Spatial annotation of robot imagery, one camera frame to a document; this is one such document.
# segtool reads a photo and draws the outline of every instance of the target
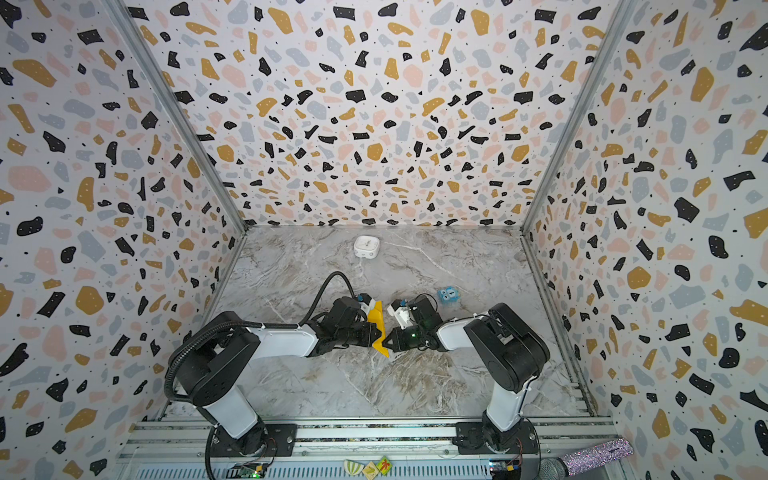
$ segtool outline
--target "patterned wall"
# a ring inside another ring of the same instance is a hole
[[[768,478],[766,21],[638,2],[531,232],[638,478]]]
[[[248,223],[512,225],[615,2],[128,4]]]
[[[101,4],[0,15],[0,477],[107,478],[234,230]]]

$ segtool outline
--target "yellow plastic piece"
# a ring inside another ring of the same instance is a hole
[[[389,358],[389,350],[382,346],[382,342],[384,341],[386,334],[384,333],[384,310],[382,310],[381,302],[377,301],[376,306],[374,306],[371,311],[368,312],[368,321],[375,324],[376,328],[378,328],[381,332],[379,339],[373,343],[373,348],[378,350],[379,353],[384,355],[386,358]]]

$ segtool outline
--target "microphone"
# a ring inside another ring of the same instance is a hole
[[[538,478],[540,480],[563,480],[633,453],[632,445],[627,440],[610,440],[588,449],[568,453],[562,458],[543,458],[538,468]]]

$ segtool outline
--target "glittery handle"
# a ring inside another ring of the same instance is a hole
[[[601,467],[614,460],[632,455],[632,445],[624,439],[610,440],[589,449],[568,453],[561,459],[568,469],[568,476],[579,475],[593,468]]]

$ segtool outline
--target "marble floor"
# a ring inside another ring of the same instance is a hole
[[[381,240],[377,258],[354,256],[353,242],[361,234]],[[517,231],[253,228],[217,312],[233,310],[251,321],[295,323],[334,270],[349,277],[356,293],[368,293],[384,305],[454,286],[461,300],[452,307],[440,305],[443,319],[507,303],[551,353],[541,378],[532,383],[524,414],[587,415],[568,378]],[[332,280],[316,312],[328,310],[344,295],[349,295],[344,282]],[[387,333],[397,325],[386,314],[385,324]],[[473,416],[488,405],[493,381],[474,349],[411,350],[390,353],[387,359],[374,349],[352,346],[316,358],[260,359],[247,367],[239,385],[256,411],[267,416]]]

